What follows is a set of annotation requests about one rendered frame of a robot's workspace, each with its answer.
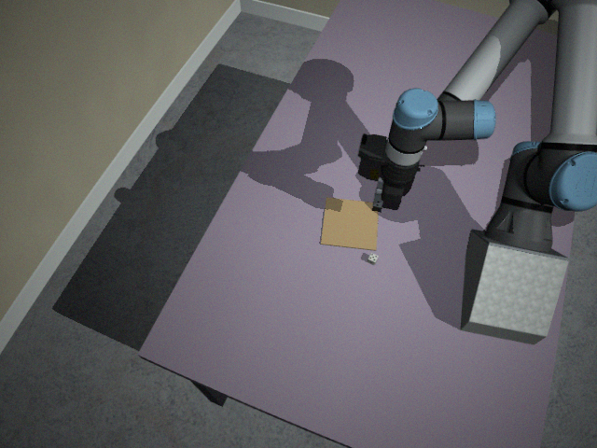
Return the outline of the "tan flat mat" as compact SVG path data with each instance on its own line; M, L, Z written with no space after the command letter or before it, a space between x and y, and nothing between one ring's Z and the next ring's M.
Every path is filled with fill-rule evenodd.
M376 251L379 207L326 197L321 245Z

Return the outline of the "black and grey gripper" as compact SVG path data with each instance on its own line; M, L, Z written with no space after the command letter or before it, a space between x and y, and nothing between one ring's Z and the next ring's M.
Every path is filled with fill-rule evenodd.
M415 176L423 150L427 150L425 146L418 153L404 154L389 146L389 135L387 140L386 138L387 136L364 133L358 151L358 157L361 159L382 166L381 172L385 182L382 186L384 178L379 177L372 205L380 208L383 200L396 203L401 201L406 184Z

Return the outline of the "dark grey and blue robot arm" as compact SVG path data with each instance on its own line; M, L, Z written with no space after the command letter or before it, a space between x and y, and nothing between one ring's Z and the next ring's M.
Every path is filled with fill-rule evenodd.
M399 96L389 142L415 154L428 140L489 138L495 110L479 100L536 26L558 10L550 133L542 142L514 146L502 200L485 233L507 245L549 252L553 206L585 211L597 204L597 0L509 3L438 98L422 89Z

